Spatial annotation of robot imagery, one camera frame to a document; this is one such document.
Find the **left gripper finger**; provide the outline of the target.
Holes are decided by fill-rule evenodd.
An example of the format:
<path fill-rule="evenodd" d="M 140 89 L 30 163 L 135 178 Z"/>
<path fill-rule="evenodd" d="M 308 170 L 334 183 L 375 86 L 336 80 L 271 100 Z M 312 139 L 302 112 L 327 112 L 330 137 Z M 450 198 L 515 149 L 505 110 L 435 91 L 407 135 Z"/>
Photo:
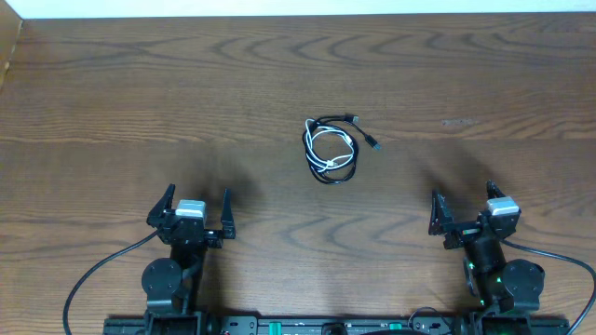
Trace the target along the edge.
<path fill-rule="evenodd" d="M 232 212 L 231 205 L 231 192 L 229 189 L 224 190 L 223 194 L 223 208 L 221 214 L 221 224 L 223 239 L 235 239 L 236 238 L 236 225 Z"/>
<path fill-rule="evenodd" d="M 172 213 L 172 201 L 176 186 L 171 183 L 162 197 L 149 211 L 146 223 L 154 228 L 162 227 Z"/>

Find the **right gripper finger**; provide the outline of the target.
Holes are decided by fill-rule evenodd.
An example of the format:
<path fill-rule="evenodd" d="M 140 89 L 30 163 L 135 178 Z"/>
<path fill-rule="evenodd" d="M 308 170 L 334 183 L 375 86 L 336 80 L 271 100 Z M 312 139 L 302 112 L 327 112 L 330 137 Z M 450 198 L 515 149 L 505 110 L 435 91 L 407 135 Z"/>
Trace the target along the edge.
<path fill-rule="evenodd" d="M 432 191 L 429 235 L 445 235 L 454 229 L 454 216 L 448 208 L 445 197 L 437 190 Z"/>
<path fill-rule="evenodd" d="M 496 183 L 492 180 L 488 180 L 486 182 L 486 193 L 488 200 L 505 197 L 505 194 L 498 188 Z"/>

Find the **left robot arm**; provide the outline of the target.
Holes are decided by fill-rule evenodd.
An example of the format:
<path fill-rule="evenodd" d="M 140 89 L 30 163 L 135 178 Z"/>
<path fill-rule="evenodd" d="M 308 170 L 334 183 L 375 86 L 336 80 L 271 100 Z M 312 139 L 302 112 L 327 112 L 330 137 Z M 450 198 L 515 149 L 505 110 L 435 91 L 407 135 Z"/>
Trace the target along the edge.
<path fill-rule="evenodd" d="M 231 192 L 223 193 L 222 227 L 206 227 L 206 203 L 181 200 L 172 206 L 175 186 L 169 185 L 147 216 L 147 224 L 170 247 L 167 258 L 150 262 L 142 273 L 142 288 L 147 295 L 145 335 L 216 334 L 219 322 L 196 305 L 206 253 L 221 248 L 225 239 L 236 237 Z"/>

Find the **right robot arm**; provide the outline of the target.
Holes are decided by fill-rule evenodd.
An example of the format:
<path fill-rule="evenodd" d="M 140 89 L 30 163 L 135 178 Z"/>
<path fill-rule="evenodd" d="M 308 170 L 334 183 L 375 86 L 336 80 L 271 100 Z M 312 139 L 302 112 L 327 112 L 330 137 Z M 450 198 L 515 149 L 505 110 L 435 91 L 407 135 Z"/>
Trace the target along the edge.
<path fill-rule="evenodd" d="M 470 294 L 479 298 L 481 309 L 458 316 L 454 334 L 530 334 L 530 313 L 539 309 L 544 288 L 544 269 L 531 261 L 505 258 L 502 245 L 516 232 L 522 214 L 510 196 L 493 181 L 486 182 L 485 209 L 473 221 L 457 222 L 445 196 L 431 196 L 430 235 L 444 237 L 446 249 L 462 248 Z"/>

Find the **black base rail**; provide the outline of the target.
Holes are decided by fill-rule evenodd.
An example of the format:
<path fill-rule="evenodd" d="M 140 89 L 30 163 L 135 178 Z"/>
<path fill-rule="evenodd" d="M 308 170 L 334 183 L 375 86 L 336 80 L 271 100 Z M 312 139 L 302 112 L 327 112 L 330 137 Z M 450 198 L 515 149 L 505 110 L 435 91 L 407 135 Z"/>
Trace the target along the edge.
<path fill-rule="evenodd" d="M 324 334 L 565 334 L 569 322 L 556 317 L 487 317 L 475 327 L 464 317 L 421 314 L 398 318 L 299 318 L 217 316 L 109 317 L 104 335 L 324 335 Z"/>

